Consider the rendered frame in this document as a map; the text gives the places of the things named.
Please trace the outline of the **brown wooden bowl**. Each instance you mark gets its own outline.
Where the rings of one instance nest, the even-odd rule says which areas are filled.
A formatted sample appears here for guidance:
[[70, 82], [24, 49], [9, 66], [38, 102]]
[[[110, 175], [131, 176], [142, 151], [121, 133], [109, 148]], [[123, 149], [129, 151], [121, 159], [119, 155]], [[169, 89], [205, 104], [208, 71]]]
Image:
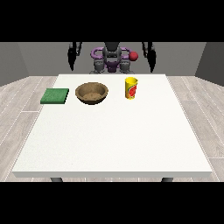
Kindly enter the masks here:
[[108, 92], [108, 88], [99, 82], [83, 83], [75, 89], [76, 97], [88, 105], [102, 102], [107, 97]]

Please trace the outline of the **yellow cup with melon print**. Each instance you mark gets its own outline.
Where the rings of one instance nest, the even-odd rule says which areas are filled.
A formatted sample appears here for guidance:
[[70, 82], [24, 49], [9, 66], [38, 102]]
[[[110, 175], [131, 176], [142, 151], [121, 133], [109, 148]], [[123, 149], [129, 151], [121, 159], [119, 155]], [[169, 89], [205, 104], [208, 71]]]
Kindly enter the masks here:
[[134, 99], [136, 91], [137, 91], [137, 78], [127, 77], [125, 79], [125, 97], [128, 100]]

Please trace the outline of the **green square pad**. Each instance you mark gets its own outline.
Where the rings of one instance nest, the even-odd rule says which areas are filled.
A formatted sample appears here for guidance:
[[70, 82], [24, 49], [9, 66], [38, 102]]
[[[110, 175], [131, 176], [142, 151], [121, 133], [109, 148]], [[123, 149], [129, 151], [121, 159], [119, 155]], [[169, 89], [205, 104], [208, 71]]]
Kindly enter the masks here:
[[64, 104], [69, 93], [68, 88], [47, 88], [40, 100], [41, 104]]

